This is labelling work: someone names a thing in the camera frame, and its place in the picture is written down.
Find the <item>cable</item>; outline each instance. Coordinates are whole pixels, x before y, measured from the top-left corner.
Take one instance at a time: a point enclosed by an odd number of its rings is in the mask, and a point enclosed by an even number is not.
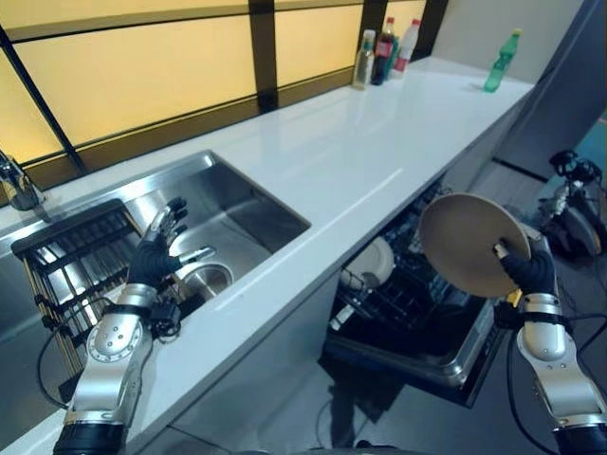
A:
[[[571,294],[569,294],[569,291],[567,291],[567,289],[565,288],[565,285],[562,282],[561,277],[557,277],[557,287],[563,294],[564,301],[567,303],[567,305],[569,305],[569,308],[571,308],[571,311],[573,311],[576,315],[580,315],[581,311],[578,308],[578,303],[576,302],[576,300],[573,297],[571,297]]]
[[[595,341],[595,339],[597,339],[597,337],[599,337],[600,334],[602,334],[605,329],[607,329],[607,315],[604,313],[587,313],[585,315],[572,316],[570,318],[567,318],[567,320],[584,320],[597,318],[603,318],[605,319],[605,321],[600,324],[600,327],[598,327],[598,329],[579,347],[578,355],[583,353],[586,348],[588,348],[588,346],[590,346]]]
[[[324,410],[326,410],[329,405],[331,405],[331,400],[328,400],[324,405],[322,405],[321,410],[319,410],[319,415],[316,416],[316,425],[314,426],[314,432],[316,433],[316,442],[319,443],[321,448],[326,448],[321,441],[321,417]]]
[[[595,278],[597,279],[598,284],[600,285],[600,288],[603,291],[603,296],[607,300],[607,285],[605,285],[605,283],[603,282],[603,279],[600,277],[600,264],[598,263],[598,261],[595,261],[593,268],[594,268],[594,272],[595,272]]]
[[[232,453],[231,450],[227,450],[226,448],[221,447],[219,444],[212,443],[211,441],[207,441],[206,439],[202,439],[202,438],[200,438],[198,436],[195,436],[195,435],[193,435],[193,434],[189,433],[188,431],[185,431],[185,430],[183,430],[181,428],[174,427],[173,425],[167,425],[167,428],[173,429],[174,431],[177,431],[177,432],[179,432],[181,434],[185,434],[186,436],[190,436],[192,439],[195,439],[196,441],[199,441],[202,444],[206,444],[207,446],[212,446],[212,447],[218,448],[219,450],[223,450],[226,453]]]
[[[326,410],[331,405],[331,401],[332,400],[328,400],[324,405],[322,405],[322,408],[321,408],[321,410],[319,410],[319,413],[316,417],[316,425],[314,426],[314,432],[316,434],[316,442],[319,444],[319,448],[321,448],[321,449],[327,449],[327,447],[325,447],[321,441],[321,417],[322,417],[322,413],[324,412],[324,410]],[[369,417],[365,417],[364,422],[362,422],[359,430],[354,435],[355,441],[359,438],[360,434],[364,430],[365,425],[367,425],[368,422],[369,422]]]
[[[512,332],[510,335],[510,340],[508,342],[508,349],[506,352],[506,386],[508,391],[508,404],[510,405],[510,412],[512,413],[512,418],[514,419],[514,423],[519,428],[519,431],[523,434],[523,436],[535,447],[541,450],[543,453],[547,453],[549,455],[557,455],[556,452],[553,452],[548,447],[544,446],[542,443],[538,442],[531,436],[531,434],[525,429],[523,423],[521,422],[521,418],[519,417],[519,412],[516,410],[516,403],[514,401],[514,390],[512,387],[512,363],[513,357],[512,353],[514,352],[514,343],[516,342],[516,332]]]
[[[57,336],[57,334],[59,333],[59,331],[61,329],[63,329],[65,327],[65,325],[71,321],[72,319],[74,319],[76,316],[78,316],[82,310],[84,308],[87,308],[89,306],[91,306],[93,303],[97,303],[98,301],[106,301],[108,304],[113,305],[114,303],[109,300],[106,297],[99,297],[98,299],[95,299],[93,301],[90,301],[88,304],[83,305],[83,307],[79,308],[77,311],[74,312],[73,315],[71,315],[69,318],[67,318],[66,320],[62,321],[57,327],[55,327],[52,331],[52,333],[50,334],[50,337],[48,337],[45,341],[45,344],[43,345],[42,349],[40,350],[40,353],[38,354],[38,360],[36,361],[36,383],[38,385],[38,389],[40,389],[40,392],[42,393],[43,397],[46,399],[46,401],[48,401],[49,403],[55,405],[57,408],[61,408],[62,410],[67,410],[67,404],[66,403],[62,403],[61,401],[57,400],[54,396],[52,396],[50,394],[50,392],[46,389],[45,384],[42,380],[42,359],[43,356],[45,354],[46,348],[48,348],[48,345],[50,344],[50,341]]]
[[[600,389],[602,394],[607,397],[607,391],[600,385],[597,380],[597,377],[594,375],[584,358],[582,357],[583,351],[590,346],[599,336],[600,334],[607,328],[607,315],[602,313],[589,313],[587,315],[573,316],[571,318],[567,318],[567,320],[585,320],[585,319],[596,319],[596,318],[604,318],[605,321],[598,327],[598,329],[584,342],[581,347],[578,349],[578,363],[584,367],[585,373],[594,381],[597,387]]]

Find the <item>bottle cap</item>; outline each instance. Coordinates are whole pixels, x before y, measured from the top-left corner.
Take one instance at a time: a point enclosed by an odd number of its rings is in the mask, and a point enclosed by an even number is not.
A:
[[[374,41],[376,39],[376,31],[370,28],[365,29],[362,32],[362,41]]]

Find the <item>countertop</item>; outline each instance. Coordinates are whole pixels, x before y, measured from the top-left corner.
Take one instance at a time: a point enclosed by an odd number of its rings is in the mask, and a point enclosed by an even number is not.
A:
[[[137,450],[176,418],[364,242],[441,174],[533,85],[436,58],[402,81],[343,87],[120,163],[46,192],[60,207],[135,174],[211,149],[311,223],[311,228],[191,314],[180,337],[156,345],[129,432]],[[27,215],[0,209],[0,232]],[[1,453],[48,454],[59,410]]]

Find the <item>open dishwasher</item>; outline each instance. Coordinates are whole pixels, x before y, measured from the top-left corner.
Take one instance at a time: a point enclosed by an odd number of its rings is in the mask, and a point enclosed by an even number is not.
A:
[[[423,255],[419,218],[445,192],[432,184],[379,233],[394,255],[386,282],[343,269],[324,351],[471,407],[503,334],[494,299],[454,288]]]

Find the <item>black dish rack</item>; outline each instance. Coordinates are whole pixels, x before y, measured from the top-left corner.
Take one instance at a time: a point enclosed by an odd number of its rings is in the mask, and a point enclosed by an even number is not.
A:
[[[417,225],[424,208],[435,197],[449,192],[440,182],[434,183],[382,230],[382,237],[395,256],[395,266],[386,283],[370,289],[359,277],[345,268],[342,270],[342,280],[345,278],[350,285],[340,285],[338,300],[347,307],[333,315],[333,329],[339,330],[353,314],[357,314],[360,321],[373,320],[391,330],[423,328],[435,305],[445,298],[452,286],[438,275],[423,255]]]
[[[141,233],[124,204],[114,199],[11,246],[23,262],[42,323],[51,331],[63,325],[55,339],[69,375],[66,383],[80,376],[86,338],[107,301],[102,298],[118,296]],[[69,389],[60,386],[62,395]]]

